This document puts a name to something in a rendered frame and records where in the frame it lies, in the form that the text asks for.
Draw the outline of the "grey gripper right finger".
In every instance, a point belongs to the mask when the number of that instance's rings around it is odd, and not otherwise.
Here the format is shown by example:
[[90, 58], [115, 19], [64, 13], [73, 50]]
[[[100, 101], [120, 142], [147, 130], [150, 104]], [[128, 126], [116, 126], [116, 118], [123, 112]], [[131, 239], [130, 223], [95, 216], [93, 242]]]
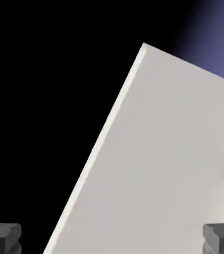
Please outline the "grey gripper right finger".
[[202, 254], [224, 254], [224, 223], [205, 224]]

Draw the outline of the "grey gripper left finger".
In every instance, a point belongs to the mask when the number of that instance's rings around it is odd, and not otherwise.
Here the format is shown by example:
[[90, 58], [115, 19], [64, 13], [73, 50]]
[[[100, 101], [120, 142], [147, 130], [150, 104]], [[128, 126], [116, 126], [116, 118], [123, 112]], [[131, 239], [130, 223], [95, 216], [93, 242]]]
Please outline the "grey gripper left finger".
[[20, 224], [0, 223], [0, 254], [21, 254], [21, 235]]

